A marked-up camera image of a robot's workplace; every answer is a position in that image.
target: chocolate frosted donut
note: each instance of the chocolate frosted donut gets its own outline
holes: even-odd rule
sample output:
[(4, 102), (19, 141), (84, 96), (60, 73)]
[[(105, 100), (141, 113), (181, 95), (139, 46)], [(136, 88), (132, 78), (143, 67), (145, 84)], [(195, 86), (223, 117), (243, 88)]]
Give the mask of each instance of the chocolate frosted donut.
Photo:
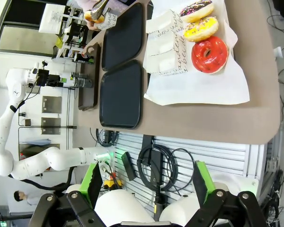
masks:
[(209, 14), (214, 10), (214, 5), (211, 0), (201, 0), (196, 3), (185, 7), (180, 15), (181, 19), (187, 23), (196, 22)]

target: black tray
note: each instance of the black tray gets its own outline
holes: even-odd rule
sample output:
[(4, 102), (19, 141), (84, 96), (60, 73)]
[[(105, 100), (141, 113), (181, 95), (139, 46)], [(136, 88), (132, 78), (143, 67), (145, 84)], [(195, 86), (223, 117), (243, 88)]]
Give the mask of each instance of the black tray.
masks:
[(117, 19), (115, 27), (108, 29), (103, 40), (102, 69), (133, 59), (141, 50), (144, 37), (144, 7), (136, 3)]
[(104, 74), (100, 84), (100, 122), (104, 127), (134, 129), (141, 116), (142, 68), (132, 60)]

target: hand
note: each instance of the hand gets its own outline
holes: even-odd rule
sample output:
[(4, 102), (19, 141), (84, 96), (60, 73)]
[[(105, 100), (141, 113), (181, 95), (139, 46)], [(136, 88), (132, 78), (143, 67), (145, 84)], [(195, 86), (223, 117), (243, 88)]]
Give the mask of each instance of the hand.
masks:
[(93, 31), (100, 31), (100, 29), (98, 29), (97, 27), (94, 26), (95, 23), (94, 22), (87, 22), (87, 27), (89, 28), (89, 30), (93, 30)]

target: red glazed donut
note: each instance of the red glazed donut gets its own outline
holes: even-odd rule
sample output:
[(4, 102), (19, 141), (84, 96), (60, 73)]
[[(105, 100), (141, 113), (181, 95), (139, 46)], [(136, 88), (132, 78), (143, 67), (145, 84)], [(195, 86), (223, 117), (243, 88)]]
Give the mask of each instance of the red glazed donut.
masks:
[(216, 36), (196, 43), (191, 53), (194, 67), (209, 74), (220, 71), (226, 64), (227, 58), (227, 46)]

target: white robotic arm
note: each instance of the white robotic arm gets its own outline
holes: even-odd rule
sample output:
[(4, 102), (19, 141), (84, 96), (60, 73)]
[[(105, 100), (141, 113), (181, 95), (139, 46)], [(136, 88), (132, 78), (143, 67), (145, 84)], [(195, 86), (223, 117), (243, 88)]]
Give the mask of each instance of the white robotic arm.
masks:
[(71, 166), (89, 165), (99, 160), (109, 161), (110, 155), (106, 148), (74, 148), (61, 151), (52, 147), (21, 161), (14, 160), (11, 152), (5, 150), (13, 116), (25, 98), (26, 85), (36, 81), (37, 69), (38, 65), (32, 70), (12, 69), (6, 76), (9, 104), (0, 117), (0, 175), (11, 174), (15, 179), (24, 180), (43, 173), (49, 167), (60, 171)]

